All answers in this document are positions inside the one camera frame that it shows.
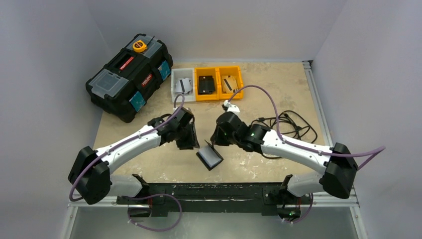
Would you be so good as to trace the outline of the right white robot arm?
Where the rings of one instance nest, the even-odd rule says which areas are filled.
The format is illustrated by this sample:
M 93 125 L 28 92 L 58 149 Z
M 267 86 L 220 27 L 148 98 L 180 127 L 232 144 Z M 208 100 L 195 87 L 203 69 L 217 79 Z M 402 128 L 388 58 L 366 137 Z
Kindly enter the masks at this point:
M 340 199 L 350 197 L 358 166 L 353 157 L 341 153 L 347 150 L 343 144 L 337 143 L 331 148 L 280 137 L 275 130 L 264 125 L 245 124 L 232 112 L 225 112 L 217 118 L 211 142 L 219 146 L 237 145 L 247 152 L 274 155 L 312 169 L 312 173 L 285 179 L 279 190 L 284 202 L 290 203 L 297 197 L 316 192 L 326 192 Z M 325 154 L 331 149 L 334 155 Z

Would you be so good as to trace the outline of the black leather card holder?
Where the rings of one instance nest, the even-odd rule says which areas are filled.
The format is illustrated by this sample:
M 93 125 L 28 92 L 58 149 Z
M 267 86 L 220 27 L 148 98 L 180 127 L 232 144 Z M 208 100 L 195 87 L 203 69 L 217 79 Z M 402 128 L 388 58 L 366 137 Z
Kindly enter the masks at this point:
M 219 164 L 221 164 L 224 158 L 220 155 L 220 153 L 215 149 L 214 145 L 208 141 L 205 141 L 206 145 L 201 147 L 196 156 L 202 162 L 202 164 L 206 167 L 208 171 L 213 170 Z

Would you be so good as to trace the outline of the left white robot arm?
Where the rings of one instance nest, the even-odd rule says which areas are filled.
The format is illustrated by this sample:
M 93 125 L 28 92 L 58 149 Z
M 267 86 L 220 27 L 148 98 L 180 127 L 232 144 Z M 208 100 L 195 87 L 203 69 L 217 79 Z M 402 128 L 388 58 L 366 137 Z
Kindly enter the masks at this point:
M 194 114 L 178 107 L 166 119 L 153 118 L 147 125 L 120 141 L 98 149 L 82 148 L 68 180 L 69 199 L 93 205 L 106 196 L 126 196 L 141 204 L 148 199 L 146 183 L 140 176 L 113 176 L 125 163 L 148 150 L 174 141 L 180 150 L 199 147 Z

